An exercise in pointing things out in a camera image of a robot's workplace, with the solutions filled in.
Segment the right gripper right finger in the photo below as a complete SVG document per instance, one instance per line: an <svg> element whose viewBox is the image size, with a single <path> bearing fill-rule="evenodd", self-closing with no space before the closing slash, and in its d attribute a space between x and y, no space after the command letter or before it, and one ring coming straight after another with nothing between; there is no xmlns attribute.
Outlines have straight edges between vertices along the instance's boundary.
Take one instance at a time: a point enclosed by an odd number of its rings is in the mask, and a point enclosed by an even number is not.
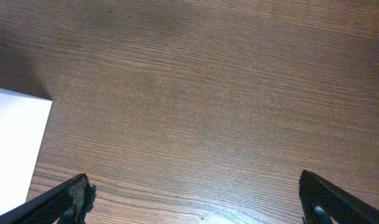
<svg viewBox="0 0 379 224"><path fill-rule="evenodd" d="M308 170L299 179L299 198L306 224L379 224L379 210Z"/></svg>

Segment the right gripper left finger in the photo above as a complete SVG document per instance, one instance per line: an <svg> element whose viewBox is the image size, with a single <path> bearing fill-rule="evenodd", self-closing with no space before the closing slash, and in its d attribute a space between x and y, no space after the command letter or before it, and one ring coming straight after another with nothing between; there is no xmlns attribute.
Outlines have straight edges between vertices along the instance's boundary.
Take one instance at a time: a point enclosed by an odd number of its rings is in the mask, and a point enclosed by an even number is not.
<svg viewBox="0 0 379 224"><path fill-rule="evenodd" d="M78 174L0 215L0 224L85 224L95 199L96 186L86 174Z"/></svg>

